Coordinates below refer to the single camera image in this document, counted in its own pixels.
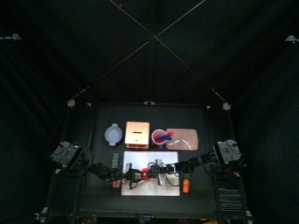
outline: wire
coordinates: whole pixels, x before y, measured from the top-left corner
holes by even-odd
[[[169,177],[167,177],[167,174],[165,174],[165,177],[166,177],[166,180],[167,180],[167,182],[169,182],[169,184],[170,184],[171,186],[181,186],[181,184],[179,184],[179,185],[174,185],[174,184],[171,183],[171,181],[170,181],[170,179],[169,179]]]
[[[137,187],[138,187],[138,182],[135,183],[135,186],[133,186],[131,190],[137,189]]]
[[[147,165],[147,168],[150,169],[150,165],[159,165],[158,163],[155,162],[150,162],[149,165]]]

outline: red object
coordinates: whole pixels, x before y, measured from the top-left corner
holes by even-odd
[[[143,180],[149,180],[150,179],[150,177],[149,177],[149,169],[147,168],[145,168],[142,170],[142,179]]]
[[[191,191],[191,181],[186,178],[182,182],[182,191],[189,193]]]

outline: orange bottle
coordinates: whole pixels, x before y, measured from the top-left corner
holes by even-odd
[[[185,193],[191,192],[191,181],[190,181],[190,173],[183,174],[183,181],[182,181],[182,191]]]

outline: black table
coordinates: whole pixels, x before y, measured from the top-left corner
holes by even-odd
[[[117,146],[109,146],[105,138],[106,129],[118,123],[126,134],[127,122],[149,122],[150,133],[167,128],[198,131],[199,149],[178,150],[179,161],[189,160],[208,153],[218,141],[234,139],[230,112],[221,106],[208,108],[199,105],[155,105],[134,103],[82,103],[70,108],[62,141],[78,142],[93,159],[111,166],[114,153],[121,161],[127,148],[125,137]],[[147,151],[159,150],[150,146]],[[94,174],[73,175],[67,171],[54,173],[47,201],[50,216],[71,217],[146,217],[155,218],[216,218],[217,202],[213,179],[197,167],[191,174],[191,193],[171,196],[122,196],[122,190],[102,181]]]

